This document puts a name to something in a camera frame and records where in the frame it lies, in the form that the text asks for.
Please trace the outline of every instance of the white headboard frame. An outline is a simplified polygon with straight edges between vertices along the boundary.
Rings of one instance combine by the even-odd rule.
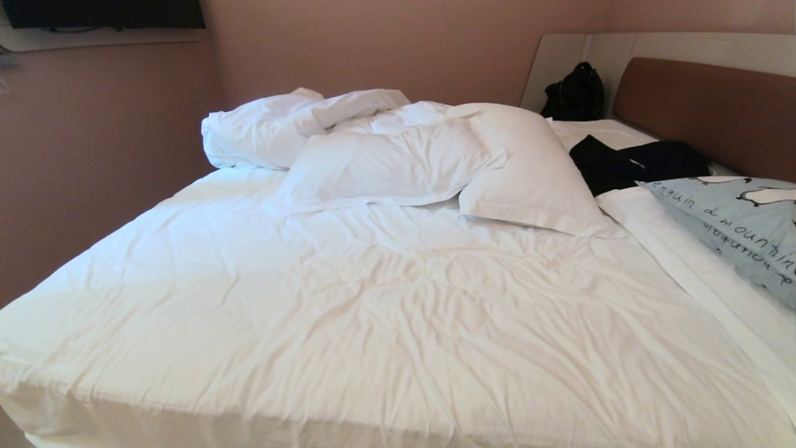
[[[633,57],[755,70],[796,77],[796,35],[752,33],[605,33],[545,34],[533,61],[521,107],[540,112],[544,88],[561,79],[580,61],[597,69],[611,116],[616,88]]]

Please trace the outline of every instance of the penguin print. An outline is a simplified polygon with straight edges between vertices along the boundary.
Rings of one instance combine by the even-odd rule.
[[[736,180],[741,180],[741,179],[745,183],[751,182],[751,177],[743,177],[743,176],[709,176],[709,177],[692,177],[690,179],[698,180],[702,182],[702,185],[709,185],[711,183],[734,182]]]
[[[792,201],[796,204],[796,189],[783,190],[782,188],[764,187],[758,190],[746,191],[738,199],[749,201],[755,204],[756,207],[785,201]]]

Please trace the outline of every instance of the white bed sheet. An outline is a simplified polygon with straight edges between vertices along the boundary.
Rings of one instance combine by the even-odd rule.
[[[722,324],[633,238],[455,202],[272,218],[221,170],[0,312],[40,448],[793,446]]]
[[[657,141],[655,137],[616,120],[584,122],[548,120],[568,151],[588,135],[593,135],[597,140],[616,150]],[[718,175],[736,175],[717,164],[713,164],[712,169],[718,170]],[[743,326],[749,328],[755,338],[764,342],[768,350],[772,351],[790,371],[796,372],[796,312],[736,275],[729,263],[705,249],[696,237],[684,231],[669,218],[656,201],[650,201],[650,197],[640,190],[609,192],[599,197],[598,202],[623,225],[635,225],[634,237],[651,253],[654,253],[657,245],[655,242],[650,243],[650,238],[663,242],[667,250],[671,251],[656,257],[664,259],[674,256],[681,258],[685,263],[682,269],[673,266],[667,269],[673,277],[681,277],[686,271],[699,277],[700,283],[707,284],[715,292],[716,297],[729,307],[732,314],[742,320]],[[628,222],[626,217],[632,217],[633,222]],[[679,251],[682,250],[687,250],[686,254],[680,255]],[[704,296],[703,293],[692,293],[692,295]]]
[[[796,423],[796,312],[737,275],[648,190],[609,191],[598,202],[724,326]]]

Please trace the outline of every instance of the white comforter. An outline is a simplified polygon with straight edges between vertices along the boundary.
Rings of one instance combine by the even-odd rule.
[[[347,120],[372,117],[409,104],[398,90],[376,88],[324,99],[300,88],[284,95],[260,98],[230,112],[213,112],[202,120],[201,133],[208,161],[219,168],[293,166],[312,136]]]
[[[456,202],[272,218],[220,170],[0,312],[39,447],[793,446],[714,316],[633,239]]]

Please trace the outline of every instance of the black bag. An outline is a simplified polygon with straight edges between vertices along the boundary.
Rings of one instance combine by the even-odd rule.
[[[548,102],[543,117],[559,121],[590,121],[603,118],[605,93],[597,70],[588,62],[581,62],[563,81],[545,90]]]

